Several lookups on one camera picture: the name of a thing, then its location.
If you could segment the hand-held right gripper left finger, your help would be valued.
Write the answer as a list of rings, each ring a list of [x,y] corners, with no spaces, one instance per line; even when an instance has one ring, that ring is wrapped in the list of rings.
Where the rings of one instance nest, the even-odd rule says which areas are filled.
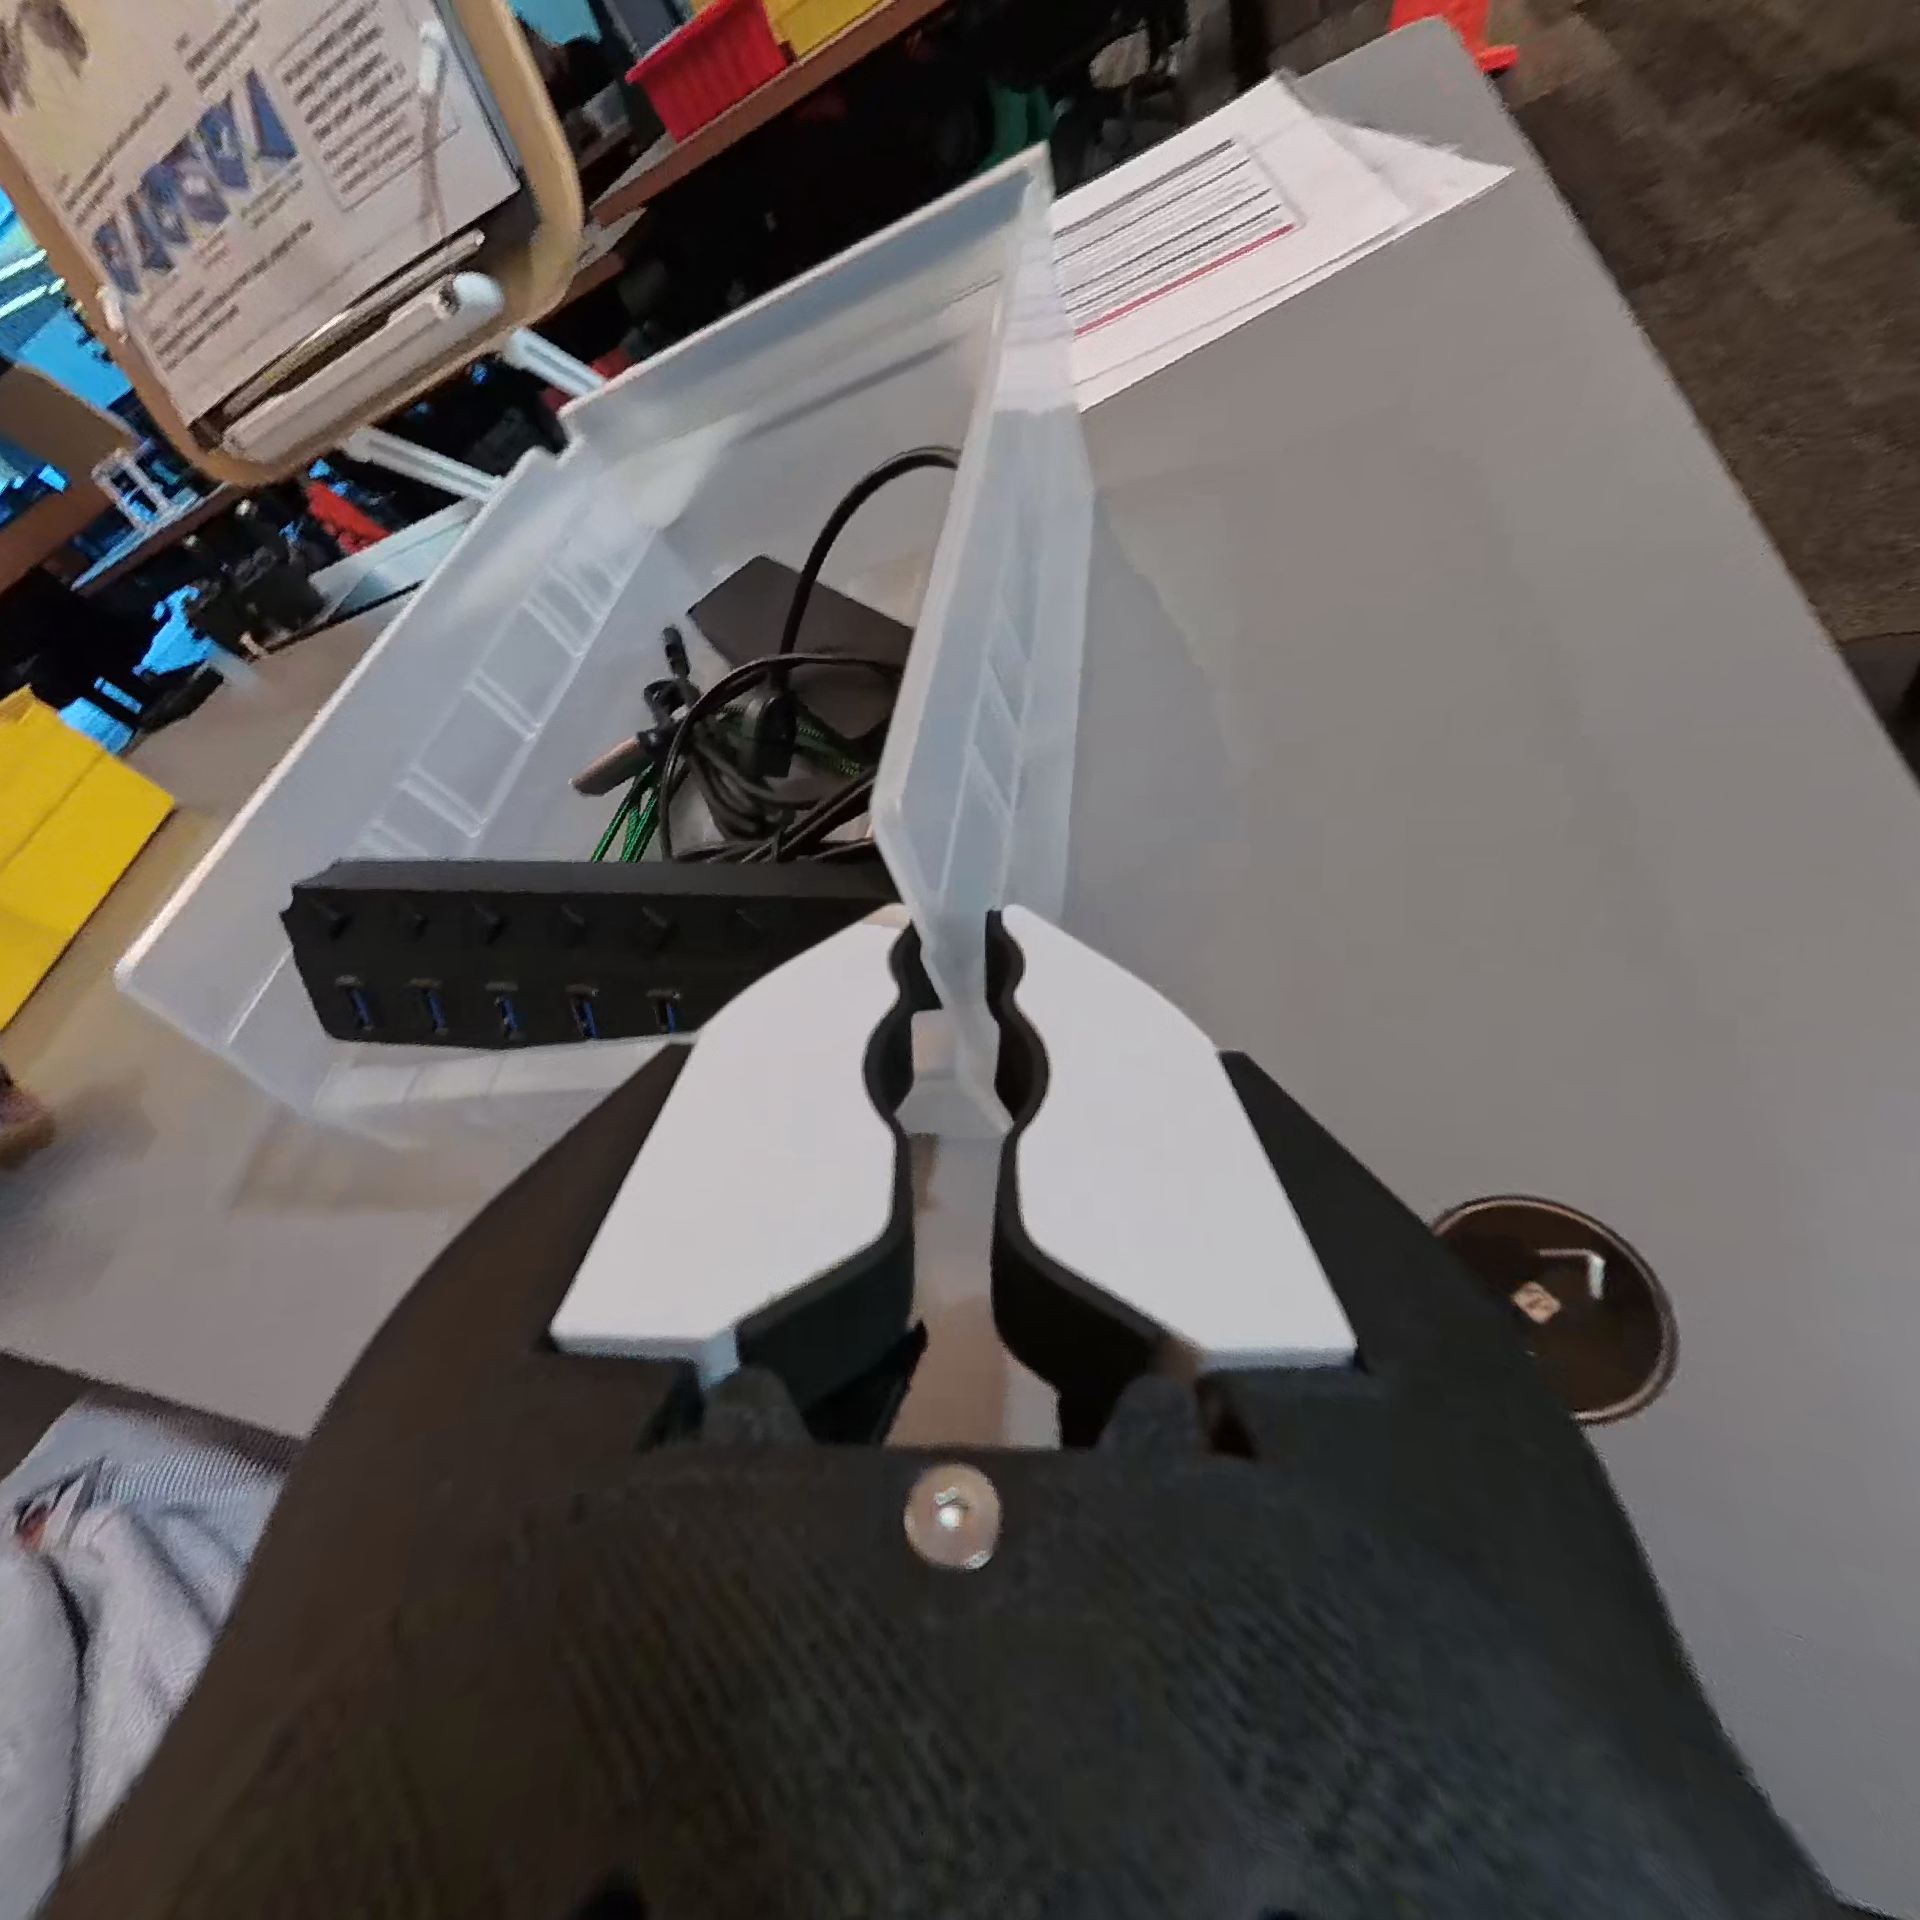
[[[899,1342],[917,961],[906,917],[864,918],[703,1026],[549,1323],[561,1350],[842,1388]]]

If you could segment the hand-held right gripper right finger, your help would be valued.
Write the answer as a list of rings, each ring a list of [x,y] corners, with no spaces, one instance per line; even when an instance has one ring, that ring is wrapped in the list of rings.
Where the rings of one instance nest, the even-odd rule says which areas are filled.
[[[1031,1373],[1349,1369],[1351,1316],[1226,1057],[1025,906],[990,924],[992,1309]]]

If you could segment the black usb hub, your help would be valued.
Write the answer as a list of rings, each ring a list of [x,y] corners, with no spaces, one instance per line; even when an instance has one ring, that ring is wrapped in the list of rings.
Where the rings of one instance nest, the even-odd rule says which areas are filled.
[[[533,1049],[673,1040],[896,906],[847,861],[341,860],[279,924],[334,1040]]]

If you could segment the clear plastic bin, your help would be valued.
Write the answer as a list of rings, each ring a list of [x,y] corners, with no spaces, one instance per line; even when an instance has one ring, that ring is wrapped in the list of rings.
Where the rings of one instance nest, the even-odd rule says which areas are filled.
[[[879,851],[992,1077],[986,917],[1065,898],[1093,475],[1051,254],[1042,147],[938,200],[563,409],[397,605],[362,664],[114,968],[121,995],[261,1093],[347,1134],[427,1146],[559,1131],[641,1065],[427,1067],[423,1042],[333,1040],[279,915],[334,857],[563,857],[571,772],[630,732],[661,632],[735,566],[803,561],[886,454],[959,445],[858,512],[824,576],[921,587]]]

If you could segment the black power adapter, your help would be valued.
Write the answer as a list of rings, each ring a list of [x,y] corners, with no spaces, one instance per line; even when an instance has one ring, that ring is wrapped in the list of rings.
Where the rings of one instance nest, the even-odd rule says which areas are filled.
[[[728,667],[776,652],[800,571],[771,555],[739,563],[689,605],[689,626]],[[816,582],[800,617],[795,653],[821,656],[792,682],[806,715],[858,750],[879,750],[893,726],[912,626]]]

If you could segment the person's leg in jeans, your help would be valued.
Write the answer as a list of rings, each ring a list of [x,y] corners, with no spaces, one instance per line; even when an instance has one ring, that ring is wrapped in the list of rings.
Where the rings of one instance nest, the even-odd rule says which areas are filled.
[[[37,1915],[200,1684],[297,1441],[80,1397],[3,1476],[3,1915]]]

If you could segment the white printed paper sheets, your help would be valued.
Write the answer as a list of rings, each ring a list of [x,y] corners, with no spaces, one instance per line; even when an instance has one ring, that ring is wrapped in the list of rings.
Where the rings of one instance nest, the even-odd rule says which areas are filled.
[[[1510,168],[1344,123],[1267,80],[1057,200],[1080,409],[1471,206]]]

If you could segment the beige chair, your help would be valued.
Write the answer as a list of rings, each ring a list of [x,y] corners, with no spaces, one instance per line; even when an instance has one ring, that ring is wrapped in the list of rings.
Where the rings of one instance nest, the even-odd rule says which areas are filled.
[[[474,360],[533,329],[567,292],[586,236],[586,200],[563,121],[518,13],[498,2],[457,5],[487,84],[525,163],[520,202],[459,245],[448,276],[418,280],[418,305],[385,302],[326,354],[297,360],[295,377],[222,424],[187,427],[133,393],[178,453],[215,480],[253,486],[290,475],[354,433],[383,426]]]

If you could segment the red plastic bin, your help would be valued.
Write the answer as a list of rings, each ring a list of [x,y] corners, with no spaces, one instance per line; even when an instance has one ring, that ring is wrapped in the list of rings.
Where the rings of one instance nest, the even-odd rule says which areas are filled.
[[[763,2],[710,2],[624,76],[661,130],[686,144],[789,69]]]

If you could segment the printed paper stack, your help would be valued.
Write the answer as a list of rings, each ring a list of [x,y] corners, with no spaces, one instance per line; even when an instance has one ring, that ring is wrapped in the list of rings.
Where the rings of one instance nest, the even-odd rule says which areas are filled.
[[[5,5],[5,202],[175,436],[261,408],[521,200],[457,5]]]

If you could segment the small yellow plastic bin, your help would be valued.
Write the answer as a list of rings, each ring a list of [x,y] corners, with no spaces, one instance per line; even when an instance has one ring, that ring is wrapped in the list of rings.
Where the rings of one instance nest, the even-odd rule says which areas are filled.
[[[800,61],[819,48],[851,32],[864,16],[890,6],[873,0],[795,0],[761,2],[776,38]]]

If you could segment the orange plastic object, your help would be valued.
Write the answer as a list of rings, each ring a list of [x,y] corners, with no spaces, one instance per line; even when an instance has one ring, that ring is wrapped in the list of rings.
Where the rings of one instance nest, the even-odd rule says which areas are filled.
[[[1464,52],[1489,80],[1507,76],[1520,59],[1520,48],[1497,35],[1497,2],[1393,2],[1389,30],[1405,32],[1430,20],[1446,25]]]

